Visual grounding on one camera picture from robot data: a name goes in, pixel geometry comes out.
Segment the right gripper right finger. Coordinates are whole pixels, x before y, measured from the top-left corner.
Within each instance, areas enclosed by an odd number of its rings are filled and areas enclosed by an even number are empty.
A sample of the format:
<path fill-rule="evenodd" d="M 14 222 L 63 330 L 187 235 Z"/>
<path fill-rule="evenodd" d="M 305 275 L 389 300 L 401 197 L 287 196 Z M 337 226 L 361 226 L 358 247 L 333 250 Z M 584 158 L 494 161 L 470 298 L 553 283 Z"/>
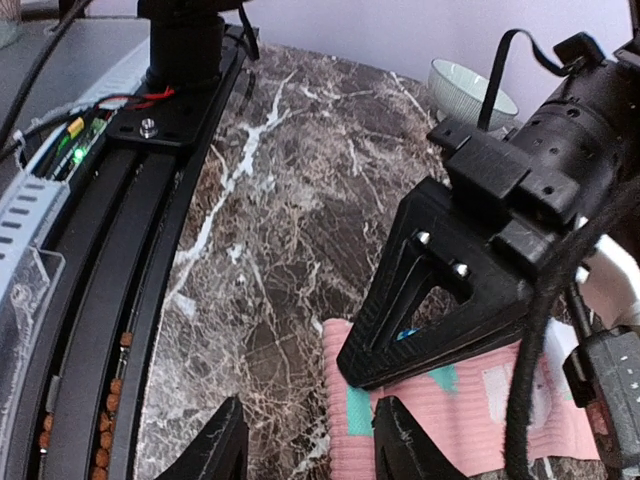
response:
<path fill-rule="evenodd" d="M 385 480 L 467 479 L 396 396 L 380 398 L 374 420 L 375 472 Z"/>

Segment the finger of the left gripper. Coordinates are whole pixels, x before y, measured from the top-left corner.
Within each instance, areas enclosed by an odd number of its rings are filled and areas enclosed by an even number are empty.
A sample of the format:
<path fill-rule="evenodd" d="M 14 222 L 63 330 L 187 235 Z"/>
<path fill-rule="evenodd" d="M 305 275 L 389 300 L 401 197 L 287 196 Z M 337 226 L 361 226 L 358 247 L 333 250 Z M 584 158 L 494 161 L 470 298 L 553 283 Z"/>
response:
<path fill-rule="evenodd" d="M 400 202 L 382 257 L 336 363 L 346 382 L 373 390 L 520 339 L 533 287 L 492 253 L 488 230 L 427 177 Z M 398 337 L 429 292 L 457 307 Z"/>

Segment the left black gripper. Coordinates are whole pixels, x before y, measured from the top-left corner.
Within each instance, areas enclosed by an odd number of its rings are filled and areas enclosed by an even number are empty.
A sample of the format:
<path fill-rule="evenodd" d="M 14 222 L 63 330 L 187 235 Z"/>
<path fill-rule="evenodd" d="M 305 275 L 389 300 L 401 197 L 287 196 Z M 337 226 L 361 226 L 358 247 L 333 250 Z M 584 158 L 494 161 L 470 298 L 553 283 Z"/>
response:
<path fill-rule="evenodd" d="M 498 255 L 533 278 L 575 221 L 597 213 L 639 151 L 639 58 L 622 49 L 608 60 L 584 32 L 555 46 L 556 61 L 534 46 L 536 61 L 563 81 L 499 141 L 489 125 L 514 36 L 500 40 L 475 124 L 448 117 L 428 138 L 445 152 L 459 208 L 490 232 Z"/>

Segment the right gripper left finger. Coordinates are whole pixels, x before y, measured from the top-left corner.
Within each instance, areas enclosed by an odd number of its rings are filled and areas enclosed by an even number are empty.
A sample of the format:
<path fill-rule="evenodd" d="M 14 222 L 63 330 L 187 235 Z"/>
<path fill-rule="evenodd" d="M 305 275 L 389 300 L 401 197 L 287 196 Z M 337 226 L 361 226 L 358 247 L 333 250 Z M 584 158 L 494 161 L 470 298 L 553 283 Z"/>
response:
<path fill-rule="evenodd" d="M 247 478 L 249 428 L 238 396 L 228 397 L 157 480 Z"/>

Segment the pink patterned sock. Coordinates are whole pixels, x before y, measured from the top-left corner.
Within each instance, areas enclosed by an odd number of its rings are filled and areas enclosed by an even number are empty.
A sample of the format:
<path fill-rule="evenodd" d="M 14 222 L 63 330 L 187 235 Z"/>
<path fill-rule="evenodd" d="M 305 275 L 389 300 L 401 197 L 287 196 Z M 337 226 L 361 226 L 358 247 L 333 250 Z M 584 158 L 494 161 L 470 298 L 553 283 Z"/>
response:
<path fill-rule="evenodd" d="M 490 476 L 503 467 L 506 405 L 516 344 L 390 387 L 365 391 L 349 386 L 337 368 L 337 355 L 350 330 L 344 319 L 324 324 L 331 478 L 374 478 L 372 421 L 376 403 L 384 396 L 398 397 L 462 473 Z M 575 406 L 562 372 L 564 360 L 576 345 L 570 326 L 550 321 L 535 375 L 529 457 L 543 460 L 543 466 L 536 470 L 540 476 L 603 479 L 606 473 L 597 461 L 586 415 Z"/>

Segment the pale green ceramic bowl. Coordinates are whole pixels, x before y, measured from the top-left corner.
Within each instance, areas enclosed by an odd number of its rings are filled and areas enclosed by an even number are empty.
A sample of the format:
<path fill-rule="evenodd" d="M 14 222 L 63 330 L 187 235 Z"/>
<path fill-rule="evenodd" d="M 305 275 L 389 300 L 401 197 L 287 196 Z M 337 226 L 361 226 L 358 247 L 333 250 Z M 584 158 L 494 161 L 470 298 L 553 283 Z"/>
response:
<path fill-rule="evenodd" d="M 489 85 L 487 78 L 463 65 L 436 58 L 431 62 L 427 84 L 439 121 L 451 117 L 472 126 L 477 124 Z M 518 113 L 515 102 L 499 90 L 488 130 L 496 131 L 505 127 Z"/>

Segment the left green circuit board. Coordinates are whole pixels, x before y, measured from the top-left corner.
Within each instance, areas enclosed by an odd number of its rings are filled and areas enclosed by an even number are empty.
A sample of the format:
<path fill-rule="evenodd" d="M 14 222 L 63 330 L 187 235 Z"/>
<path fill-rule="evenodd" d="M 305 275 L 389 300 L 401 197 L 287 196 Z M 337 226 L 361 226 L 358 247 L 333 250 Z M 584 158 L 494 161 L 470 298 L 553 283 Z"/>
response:
<path fill-rule="evenodd" d="M 111 114 L 106 110 L 86 113 L 74 120 L 53 150 L 51 164 L 45 178 L 54 181 L 67 179 L 83 162 L 90 149 L 101 136 Z"/>

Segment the black front rail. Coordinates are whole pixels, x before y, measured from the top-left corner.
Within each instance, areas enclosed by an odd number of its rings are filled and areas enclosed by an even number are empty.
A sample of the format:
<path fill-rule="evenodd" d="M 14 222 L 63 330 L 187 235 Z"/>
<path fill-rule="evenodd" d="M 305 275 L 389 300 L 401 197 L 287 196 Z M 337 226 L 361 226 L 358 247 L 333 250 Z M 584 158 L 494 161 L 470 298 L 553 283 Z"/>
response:
<path fill-rule="evenodd" d="M 49 137 L 31 120 L 78 99 L 143 40 L 141 20 L 74 25 L 37 79 L 18 125 L 23 141 L 1 167 L 1 196 L 18 167 Z M 106 110 L 108 125 L 77 167 L 72 203 L 60 215 L 55 251 L 66 265 L 47 319 L 60 328 L 30 442 L 1 456 L 5 479 L 129 479 L 151 352 L 170 271 L 209 144 L 243 63 L 244 30 L 224 27 L 216 44 L 195 38 L 219 75 L 205 89 L 152 86 L 103 97 L 72 117 Z"/>

